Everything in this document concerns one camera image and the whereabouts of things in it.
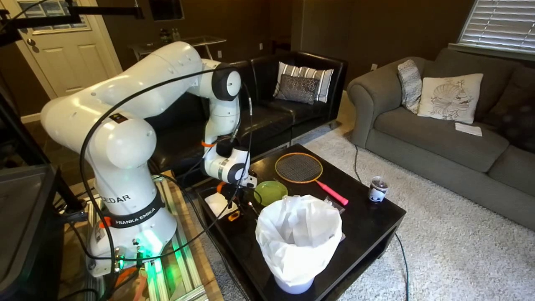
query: badminton racket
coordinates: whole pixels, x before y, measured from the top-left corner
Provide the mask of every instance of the badminton racket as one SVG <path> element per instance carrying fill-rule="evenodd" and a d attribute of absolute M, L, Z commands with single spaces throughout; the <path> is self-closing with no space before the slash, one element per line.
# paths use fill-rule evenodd
<path fill-rule="evenodd" d="M 289 153 L 283 155 L 276 161 L 275 171 L 281 178 L 291 183 L 306 184 L 316 182 L 344 206 L 349 202 L 329 186 L 318 181 L 323 173 L 323 166 L 318 159 L 309 154 Z"/>

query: white plastic bag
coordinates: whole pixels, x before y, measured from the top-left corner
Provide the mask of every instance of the white plastic bag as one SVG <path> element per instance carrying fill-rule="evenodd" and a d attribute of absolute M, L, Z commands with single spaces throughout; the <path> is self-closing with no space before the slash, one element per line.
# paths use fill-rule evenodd
<path fill-rule="evenodd" d="M 342 237 L 338 210 L 311 195 L 285 196 L 258 217 L 256 241 L 275 277 L 288 286 L 325 269 Z"/>

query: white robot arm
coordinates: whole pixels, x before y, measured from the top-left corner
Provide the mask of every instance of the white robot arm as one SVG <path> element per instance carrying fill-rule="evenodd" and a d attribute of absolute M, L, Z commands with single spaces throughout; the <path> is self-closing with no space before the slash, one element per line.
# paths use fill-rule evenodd
<path fill-rule="evenodd" d="M 156 147 L 156 135 L 144 118 L 160 114 L 189 92 L 210 99 L 206 144 L 212 145 L 218 136 L 232 133 L 240 119 L 241 79 L 232 69 L 217 71 L 221 66 L 219 62 L 201 59 L 190 45 L 175 42 L 156 50 L 125 72 L 54 99 L 43 108 L 44 129 L 56 142 L 79 153 L 89 129 L 114 104 L 154 84 L 202 70 L 216 70 L 139 95 L 107 118 L 89 142 L 85 159 L 93 168 L 95 189 L 109 211 L 107 221 L 113 243 L 125 258 L 135 258 L 140 247 L 147 255 L 159 255 L 177 226 L 176 219 L 162 208 L 161 197 L 151 179 L 147 160 Z M 251 181 L 250 185 L 256 185 L 256 179 L 247 172 L 246 150 L 235 148 L 229 157 L 209 150 L 210 147 L 206 148 L 208 153 L 202 165 L 207 175 L 234 184 L 245 170 L 244 178 Z M 95 227 L 89 240 L 89 251 L 94 256 L 112 255 L 104 229 Z M 88 260 L 88 269 L 94 276 L 109 273 L 109 267 L 109 260 Z"/>

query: gray couch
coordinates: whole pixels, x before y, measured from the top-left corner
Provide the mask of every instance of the gray couch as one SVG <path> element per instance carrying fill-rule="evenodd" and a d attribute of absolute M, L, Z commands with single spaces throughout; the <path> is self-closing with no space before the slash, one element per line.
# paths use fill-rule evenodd
<path fill-rule="evenodd" d="M 535 154 L 511 145 L 481 122 L 526 68 L 449 49 L 434 62 L 410 57 L 422 77 L 483 73 L 473 124 L 483 131 L 478 137 L 456 131 L 452 121 L 418 117 L 400 106 L 397 66 L 407 59 L 349 83 L 347 92 L 357 110 L 352 142 L 535 230 Z M 530 80 L 535 86 L 535 77 Z"/>

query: carpet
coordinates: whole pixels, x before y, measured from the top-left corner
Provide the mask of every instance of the carpet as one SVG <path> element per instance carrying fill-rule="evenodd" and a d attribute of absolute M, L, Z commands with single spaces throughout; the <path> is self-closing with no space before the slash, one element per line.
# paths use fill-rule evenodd
<path fill-rule="evenodd" d="M 323 126 L 298 142 L 356 178 L 351 126 Z M 359 149 L 357 170 L 366 185 L 373 176 L 386 177 L 387 197 L 407 211 L 398 235 L 411 300 L 535 300 L 534 231 L 367 150 Z M 243 300 L 208 237 L 201 241 L 225 300 Z M 339 300 L 405 300 L 405 281 L 394 239 Z"/>

